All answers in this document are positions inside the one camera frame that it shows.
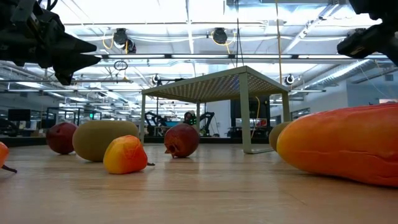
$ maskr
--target wooden surface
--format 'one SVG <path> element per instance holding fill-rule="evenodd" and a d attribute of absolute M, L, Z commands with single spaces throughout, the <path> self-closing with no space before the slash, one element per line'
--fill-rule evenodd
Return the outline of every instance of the wooden surface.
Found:
<path fill-rule="evenodd" d="M 201 145 L 171 159 L 146 146 L 156 166 L 128 175 L 47 147 L 12 148 L 6 164 L 19 173 L 0 170 L 0 223 L 397 223 L 398 190 L 306 174 L 274 152 L 238 147 Z"/>

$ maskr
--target ceiling light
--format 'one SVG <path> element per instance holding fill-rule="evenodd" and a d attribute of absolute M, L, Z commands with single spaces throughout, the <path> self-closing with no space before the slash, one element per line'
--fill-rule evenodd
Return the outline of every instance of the ceiling light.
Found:
<path fill-rule="evenodd" d="M 104 52 L 104 53 L 106 53 L 106 54 L 109 54 L 109 52 L 108 52 L 107 50 L 105 50 L 105 49 L 100 49 L 99 51 L 100 51 L 100 52 Z"/>
<path fill-rule="evenodd" d="M 78 92 L 107 92 L 109 90 L 77 90 Z"/>
<path fill-rule="evenodd" d="M 80 97 L 69 97 L 69 99 L 79 101 L 79 102 L 87 102 L 88 101 L 86 98 L 80 98 Z"/>
<path fill-rule="evenodd" d="M 293 93 L 323 93 L 326 92 L 326 90 L 292 90 L 291 92 Z"/>
<path fill-rule="evenodd" d="M 31 82 L 17 82 L 19 85 L 24 85 L 32 88 L 43 88 L 43 85 L 40 85 L 38 83 L 31 83 Z"/>
<path fill-rule="evenodd" d="M 139 93 L 142 90 L 112 90 L 112 91 L 113 92 L 131 92 L 131 93 L 136 92 L 136 93 Z"/>
<path fill-rule="evenodd" d="M 9 92 L 39 92 L 40 90 L 6 90 Z"/>
<path fill-rule="evenodd" d="M 73 92 L 74 90 L 43 90 L 44 92 Z"/>
<path fill-rule="evenodd" d="M 116 93 L 113 93 L 113 92 L 107 92 L 106 95 L 107 95 L 108 97 L 112 98 L 112 99 L 115 99 L 115 100 L 118 100 L 118 99 L 119 99 L 119 96 L 118 96 Z"/>
<path fill-rule="evenodd" d="M 282 59 L 283 58 L 292 58 L 291 55 L 281 55 L 280 56 Z M 269 59 L 278 59 L 279 55 L 243 55 L 243 58 L 269 58 Z"/>
<path fill-rule="evenodd" d="M 61 97 L 61 98 L 64 97 L 64 96 L 62 96 L 62 95 L 59 95 L 58 93 L 49 93 L 49 94 L 51 94 L 51 95 L 53 95 L 53 96 Z"/>
<path fill-rule="evenodd" d="M 342 59 L 342 58 L 350 58 L 345 55 L 299 55 L 300 59 Z"/>
<path fill-rule="evenodd" d="M 172 58 L 228 58 L 228 55 L 172 55 Z"/>
<path fill-rule="evenodd" d="M 111 59 L 134 59 L 134 58 L 164 58 L 162 54 L 153 54 L 153 55 L 146 55 L 146 54 L 134 54 L 134 55 L 107 55 L 108 58 Z"/>

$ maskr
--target white wall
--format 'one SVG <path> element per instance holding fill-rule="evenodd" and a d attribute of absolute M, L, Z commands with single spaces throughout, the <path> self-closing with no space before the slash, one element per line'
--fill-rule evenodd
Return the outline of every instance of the white wall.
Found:
<path fill-rule="evenodd" d="M 348 106 L 378 104 L 379 99 L 398 99 L 398 74 L 393 82 L 385 82 L 384 77 L 375 78 L 360 84 L 347 82 Z"/>
<path fill-rule="evenodd" d="M 231 101 L 207 103 L 206 111 L 215 113 L 209 127 L 210 135 L 219 134 L 221 138 L 227 138 L 226 133 L 229 131 L 228 128 L 231 127 Z"/>
<path fill-rule="evenodd" d="M 344 108 L 348 106 L 347 84 L 345 81 L 340 82 L 338 86 L 325 88 L 324 93 L 309 93 L 304 101 L 290 101 L 290 111 L 302 110 L 310 108 L 310 112 L 320 112 Z M 271 116 L 281 115 L 284 120 L 282 107 L 271 108 Z"/>

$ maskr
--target table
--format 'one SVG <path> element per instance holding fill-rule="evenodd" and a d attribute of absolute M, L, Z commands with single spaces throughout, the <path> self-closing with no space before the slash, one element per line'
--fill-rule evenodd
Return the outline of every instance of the table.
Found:
<path fill-rule="evenodd" d="M 282 94 L 284 121 L 290 121 L 289 89 L 248 66 L 232 68 L 143 90 L 140 139 L 144 143 L 146 96 L 196 103 L 198 129 L 200 125 L 200 103 L 240 99 L 243 151 L 246 154 L 266 152 L 268 150 L 255 150 L 251 147 L 249 97 L 273 94 Z"/>

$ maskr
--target fruit stem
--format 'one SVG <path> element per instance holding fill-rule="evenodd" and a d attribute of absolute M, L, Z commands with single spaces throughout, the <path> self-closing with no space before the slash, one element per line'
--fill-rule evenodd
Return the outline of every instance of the fruit stem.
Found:
<path fill-rule="evenodd" d="M 10 167 L 8 167 L 6 165 L 3 165 L 1 168 L 4 169 L 4 170 L 13 172 L 13 173 L 18 173 L 18 171 L 16 169 L 11 169 Z"/>

